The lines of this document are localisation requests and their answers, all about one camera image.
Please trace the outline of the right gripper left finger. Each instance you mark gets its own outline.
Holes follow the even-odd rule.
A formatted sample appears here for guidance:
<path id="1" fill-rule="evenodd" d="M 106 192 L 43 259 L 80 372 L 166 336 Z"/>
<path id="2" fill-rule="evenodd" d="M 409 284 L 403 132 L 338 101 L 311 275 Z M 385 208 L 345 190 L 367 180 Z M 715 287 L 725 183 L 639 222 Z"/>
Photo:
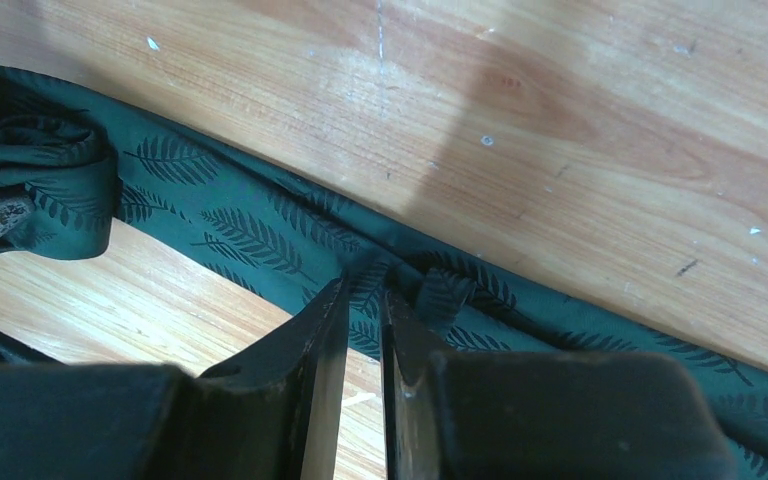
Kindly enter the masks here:
<path id="1" fill-rule="evenodd" d="M 348 323 L 348 283 L 336 278 L 252 345 L 182 380 L 146 478 L 332 478 Z"/>

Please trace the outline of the dark green leaf tie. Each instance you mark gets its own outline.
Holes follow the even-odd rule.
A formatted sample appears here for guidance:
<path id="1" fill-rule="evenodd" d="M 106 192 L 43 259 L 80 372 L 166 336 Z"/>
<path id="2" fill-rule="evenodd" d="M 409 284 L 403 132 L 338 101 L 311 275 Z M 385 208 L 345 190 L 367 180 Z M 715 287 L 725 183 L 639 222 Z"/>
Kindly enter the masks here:
<path id="1" fill-rule="evenodd" d="M 0 253 L 103 253 L 120 220 L 289 312 L 347 274 L 350 346 L 379 354 L 401 293 L 462 351 L 655 352 L 699 382 L 743 479 L 768 479 L 768 373 L 493 266 L 181 124 L 0 66 L 0 189 L 30 216 Z"/>

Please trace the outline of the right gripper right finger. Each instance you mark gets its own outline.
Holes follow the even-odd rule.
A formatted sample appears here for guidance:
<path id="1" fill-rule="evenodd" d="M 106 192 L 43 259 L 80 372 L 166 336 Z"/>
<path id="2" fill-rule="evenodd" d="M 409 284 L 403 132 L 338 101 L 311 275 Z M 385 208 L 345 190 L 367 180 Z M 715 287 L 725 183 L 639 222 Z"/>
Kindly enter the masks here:
<path id="1" fill-rule="evenodd" d="M 449 346 L 398 293 L 382 298 L 380 366 L 389 479 L 441 479 L 440 432 L 429 360 Z"/>

